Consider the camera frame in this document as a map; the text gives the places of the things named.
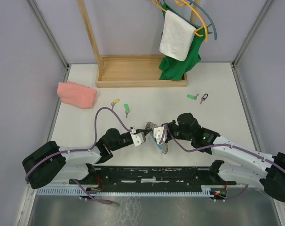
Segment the metal keyring band blue handle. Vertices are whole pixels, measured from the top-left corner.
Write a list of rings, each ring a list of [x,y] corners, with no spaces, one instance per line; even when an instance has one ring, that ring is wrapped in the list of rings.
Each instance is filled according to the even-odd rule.
[[[150,136],[154,140],[154,142],[157,145],[157,147],[161,150],[161,152],[163,154],[167,154],[168,153],[168,145],[167,145],[167,143],[158,144],[157,141],[156,141],[156,138],[153,135],[153,132],[150,132]]]

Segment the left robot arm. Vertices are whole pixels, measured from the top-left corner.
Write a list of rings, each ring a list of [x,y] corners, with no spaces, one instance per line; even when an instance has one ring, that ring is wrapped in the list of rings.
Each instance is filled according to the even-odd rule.
[[[22,165],[26,172],[25,181],[32,189],[42,188],[52,181],[69,179],[95,181],[96,172],[88,165],[100,164],[113,157],[112,152],[129,145],[139,146],[146,141],[151,129],[134,129],[120,134],[111,128],[92,146],[70,148],[49,141],[27,156]]]

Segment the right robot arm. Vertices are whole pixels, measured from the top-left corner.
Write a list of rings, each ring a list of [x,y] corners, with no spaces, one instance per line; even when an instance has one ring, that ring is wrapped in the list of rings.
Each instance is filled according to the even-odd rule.
[[[219,133],[201,127],[191,113],[183,113],[176,121],[164,124],[155,139],[158,144],[170,140],[176,144],[180,140],[189,141],[193,147],[191,152],[222,157],[222,161],[214,161],[208,172],[208,180],[213,184],[231,181],[254,186],[271,198],[285,202],[284,153],[272,155],[237,145]]]

